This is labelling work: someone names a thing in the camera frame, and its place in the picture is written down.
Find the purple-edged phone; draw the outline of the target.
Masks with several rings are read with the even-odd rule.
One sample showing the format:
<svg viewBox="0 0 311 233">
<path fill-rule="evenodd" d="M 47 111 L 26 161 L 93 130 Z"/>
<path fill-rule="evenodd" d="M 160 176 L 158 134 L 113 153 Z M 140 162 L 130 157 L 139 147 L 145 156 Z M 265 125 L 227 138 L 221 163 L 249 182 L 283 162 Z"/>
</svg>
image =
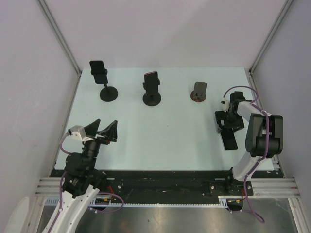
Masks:
<svg viewBox="0 0 311 233">
<path fill-rule="evenodd" d="M 159 78 L 157 71 L 152 71 L 144 74 L 143 88 L 146 91 L 147 96 L 158 93 L 158 86 Z"/>
</svg>

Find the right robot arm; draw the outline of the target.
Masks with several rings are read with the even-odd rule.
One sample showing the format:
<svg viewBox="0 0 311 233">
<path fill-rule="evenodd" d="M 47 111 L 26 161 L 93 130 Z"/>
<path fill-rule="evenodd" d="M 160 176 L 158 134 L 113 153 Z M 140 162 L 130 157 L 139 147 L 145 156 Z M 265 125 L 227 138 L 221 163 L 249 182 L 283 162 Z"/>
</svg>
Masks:
<svg viewBox="0 0 311 233">
<path fill-rule="evenodd" d="M 225 150 L 238 148 L 234 133 L 248 125 L 245 137 L 246 152 L 227 173 L 225 192 L 229 195 L 249 194 L 247 185 L 259 166 L 283 150 L 284 123 L 280 115 L 272 115 L 260 109 L 243 92 L 233 92 L 230 99 L 222 97 L 222 111 L 215 112 L 217 132 Z"/>
</svg>

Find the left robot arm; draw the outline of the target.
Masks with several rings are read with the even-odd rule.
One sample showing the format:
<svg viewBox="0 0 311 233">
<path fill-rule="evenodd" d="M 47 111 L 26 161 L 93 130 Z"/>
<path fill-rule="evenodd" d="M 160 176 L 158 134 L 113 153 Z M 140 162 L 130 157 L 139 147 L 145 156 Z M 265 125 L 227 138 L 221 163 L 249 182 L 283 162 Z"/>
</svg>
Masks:
<svg viewBox="0 0 311 233">
<path fill-rule="evenodd" d="M 100 119 L 87 126 L 73 126 L 65 133 L 59 144 L 67 155 L 64 173 L 59 184 L 59 202 L 46 225 L 45 233 L 73 233 L 85 211 L 98 194 L 104 193 L 109 184 L 107 175 L 95 169 L 101 145 L 116 142 L 117 125 L 114 120 L 99 130 Z M 62 142 L 67 137 L 83 144 L 81 153 L 68 152 Z"/>
</svg>

